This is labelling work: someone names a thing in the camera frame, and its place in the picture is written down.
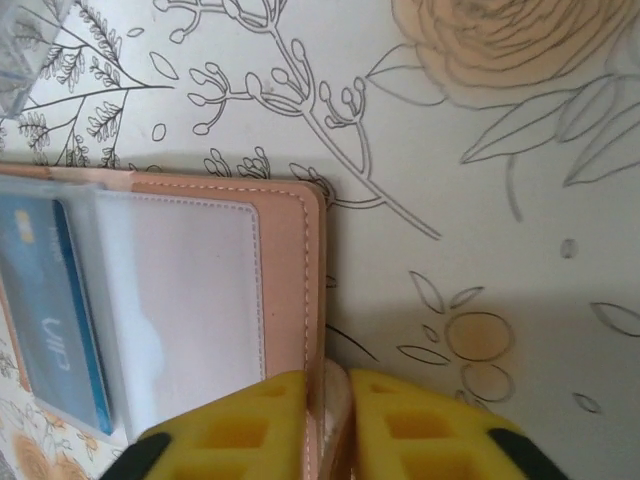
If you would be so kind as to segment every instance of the wallet stitching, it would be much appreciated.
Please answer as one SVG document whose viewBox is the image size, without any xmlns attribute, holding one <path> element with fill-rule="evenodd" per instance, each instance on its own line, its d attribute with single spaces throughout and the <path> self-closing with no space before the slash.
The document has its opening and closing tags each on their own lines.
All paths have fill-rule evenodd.
<svg viewBox="0 0 640 480">
<path fill-rule="evenodd" d="M 112 195 L 114 192 L 103 191 L 102 195 Z M 260 291 L 262 286 L 262 279 L 260 278 L 260 269 L 258 267 L 258 235 L 257 235 L 257 218 L 255 211 L 250 207 L 245 207 L 241 205 L 230 205 L 224 203 L 209 203 L 201 200 L 195 199 L 187 199 L 187 198 L 167 198 L 167 197 L 150 197 L 147 194 L 129 194 L 129 198 L 138 199 L 138 200 L 149 200 L 152 202 L 163 202 L 163 203 L 177 203 L 177 204 L 189 204 L 189 205 L 198 205 L 203 207 L 214 207 L 214 208 L 223 208 L 225 210 L 240 210 L 251 214 L 251 232 L 253 235 L 253 272 L 255 276 L 256 282 L 256 311 L 258 312 L 259 317 L 264 317 L 264 311 L 262 309 L 262 292 Z M 258 362 L 260 364 L 260 376 L 265 377 L 266 375 L 266 365 L 264 363 L 264 334 L 263 329 L 258 329 Z"/>
<path fill-rule="evenodd" d="M 191 188 L 200 190 L 219 190 L 227 192 L 260 192 L 260 193 L 277 193 L 280 195 L 287 195 L 289 197 L 296 198 L 302 210 L 304 211 L 304 369 L 305 371 L 309 365 L 309 211 L 307 210 L 307 204 L 303 197 L 296 195 L 295 193 L 287 192 L 285 190 L 274 190 L 268 188 L 235 188 L 235 187 L 218 187 L 214 185 L 194 185 L 194 184 L 179 184 L 179 183 L 164 183 L 164 182 L 136 182 L 138 185 L 151 185 L 159 187 L 177 187 L 177 188 Z M 264 353 L 260 352 L 260 363 L 262 364 Z M 308 380 L 305 375 L 305 390 L 308 390 Z M 307 457 L 307 478 L 311 478 L 311 444 L 309 438 L 309 417 L 305 415 L 305 456 Z"/>
</svg>

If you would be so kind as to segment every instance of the wallet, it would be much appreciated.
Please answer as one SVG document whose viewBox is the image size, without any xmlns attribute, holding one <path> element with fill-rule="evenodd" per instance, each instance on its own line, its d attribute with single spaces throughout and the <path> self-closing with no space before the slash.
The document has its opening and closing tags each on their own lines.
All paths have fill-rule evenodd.
<svg viewBox="0 0 640 480">
<path fill-rule="evenodd" d="M 176 415 L 305 370 L 304 477 L 317 475 L 325 206 L 313 185 L 11 164 L 0 175 L 97 187 L 91 208 L 69 216 L 108 386 L 109 441 L 131 443 Z M 0 290 L 28 388 L 24 345 Z"/>
</svg>

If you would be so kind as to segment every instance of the orange rose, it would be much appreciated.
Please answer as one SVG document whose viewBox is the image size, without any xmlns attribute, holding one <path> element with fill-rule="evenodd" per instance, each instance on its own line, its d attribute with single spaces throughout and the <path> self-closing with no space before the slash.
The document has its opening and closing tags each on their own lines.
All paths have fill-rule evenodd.
<svg viewBox="0 0 640 480">
<path fill-rule="evenodd" d="M 40 447 L 25 435 L 13 438 L 13 448 L 16 452 L 18 466 L 27 480 L 48 480 L 51 466 Z"/>
<path fill-rule="evenodd" d="M 583 85 L 638 12 L 636 0 L 392 2 L 429 78 L 471 107 Z"/>
<path fill-rule="evenodd" d="M 87 474 L 75 460 L 66 455 L 59 455 L 58 461 L 53 466 L 52 478 L 54 480 L 87 480 Z"/>
</svg>

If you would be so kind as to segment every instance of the credit card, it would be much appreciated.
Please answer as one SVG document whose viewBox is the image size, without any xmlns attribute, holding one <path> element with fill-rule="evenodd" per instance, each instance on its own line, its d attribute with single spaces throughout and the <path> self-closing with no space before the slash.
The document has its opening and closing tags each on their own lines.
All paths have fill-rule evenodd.
<svg viewBox="0 0 640 480">
<path fill-rule="evenodd" d="M 106 388 L 62 202 L 0 193 L 0 272 L 33 394 L 111 434 Z"/>
</svg>

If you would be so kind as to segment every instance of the card chip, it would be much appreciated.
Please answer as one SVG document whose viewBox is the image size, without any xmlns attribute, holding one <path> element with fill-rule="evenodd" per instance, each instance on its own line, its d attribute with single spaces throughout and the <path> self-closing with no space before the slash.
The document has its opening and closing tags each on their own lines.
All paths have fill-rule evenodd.
<svg viewBox="0 0 640 480">
<path fill-rule="evenodd" d="M 20 231 L 20 238 L 24 243 L 33 243 L 33 229 L 31 228 L 31 219 L 26 210 L 16 210 L 16 222 Z"/>
</svg>

